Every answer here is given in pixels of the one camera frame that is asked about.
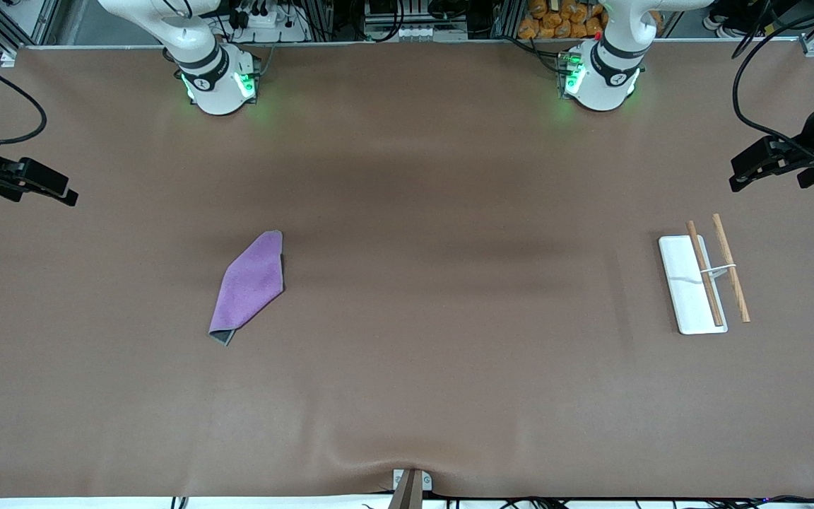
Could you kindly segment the pile of orange packets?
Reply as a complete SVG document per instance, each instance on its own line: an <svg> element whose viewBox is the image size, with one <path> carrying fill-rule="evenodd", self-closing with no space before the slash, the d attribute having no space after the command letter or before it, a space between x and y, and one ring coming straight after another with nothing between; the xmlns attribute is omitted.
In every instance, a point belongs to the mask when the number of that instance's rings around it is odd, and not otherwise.
<svg viewBox="0 0 814 509"><path fill-rule="evenodd" d="M520 40L595 38L610 20L598 0L527 0L526 8L517 28Z"/></svg>

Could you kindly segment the white terminal block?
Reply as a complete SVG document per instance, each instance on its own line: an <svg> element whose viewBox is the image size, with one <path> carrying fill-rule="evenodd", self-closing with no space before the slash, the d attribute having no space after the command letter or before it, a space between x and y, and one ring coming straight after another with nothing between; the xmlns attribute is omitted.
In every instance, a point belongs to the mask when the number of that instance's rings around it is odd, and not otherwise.
<svg viewBox="0 0 814 509"><path fill-rule="evenodd" d="M468 37L462 25L405 25L397 35L399 42L460 42Z"/></svg>

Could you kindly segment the purple towel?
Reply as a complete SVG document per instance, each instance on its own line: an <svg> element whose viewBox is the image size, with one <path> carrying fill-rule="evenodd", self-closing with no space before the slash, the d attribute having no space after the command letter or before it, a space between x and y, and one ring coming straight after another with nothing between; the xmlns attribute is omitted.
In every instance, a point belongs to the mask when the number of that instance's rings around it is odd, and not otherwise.
<svg viewBox="0 0 814 509"><path fill-rule="evenodd" d="M223 274L208 336L227 346L235 333L284 292L283 234L255 239Z"/></svg>

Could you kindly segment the white power strip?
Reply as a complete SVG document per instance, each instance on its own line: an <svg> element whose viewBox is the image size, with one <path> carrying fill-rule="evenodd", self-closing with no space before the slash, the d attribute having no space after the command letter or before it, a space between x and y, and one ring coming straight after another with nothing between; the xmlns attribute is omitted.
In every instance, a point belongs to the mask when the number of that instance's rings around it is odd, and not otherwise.
<svg viewBox="0 0 814 509"><path fill-rule="evenodd" d="M292 0L228 0L231 42L312 42L306 11Z"/></svg>

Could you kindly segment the brown table mat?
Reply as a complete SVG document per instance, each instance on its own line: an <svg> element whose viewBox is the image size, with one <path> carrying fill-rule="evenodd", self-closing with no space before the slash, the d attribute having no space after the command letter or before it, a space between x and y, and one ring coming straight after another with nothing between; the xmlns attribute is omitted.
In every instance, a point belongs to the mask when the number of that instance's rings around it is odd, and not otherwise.
<svg viewBox="0 0 814 509"><path fill-rule="evenodd" d="M814 188L733 193L730 43L662 42L586 112L507 43L282 47L259 101L158 49L27 49L45 132L0 199L0 497L814 498ZM658 239L730 242L752 322L682 335ZM282 232L227 346L223 274Z"/></svg>

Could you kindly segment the white rack with wooden rods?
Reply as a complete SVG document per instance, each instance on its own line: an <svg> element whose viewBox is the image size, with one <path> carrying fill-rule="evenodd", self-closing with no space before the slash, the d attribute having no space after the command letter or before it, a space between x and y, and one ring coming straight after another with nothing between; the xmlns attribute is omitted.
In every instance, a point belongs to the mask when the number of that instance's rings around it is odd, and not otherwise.
<svg viewBox="0 0 814 509"><path fill-rule="evenodd" d="M728 331L717 283L723 276L730 281L742 323L752 322L738 267L719 213L714 213L712 222L721 249L720 265L710 263L704 238L697 232L692 221L685 225L687 232L684 235L665 235L658 239L670 302L676 326L682 335L720 334Z"/></svg>

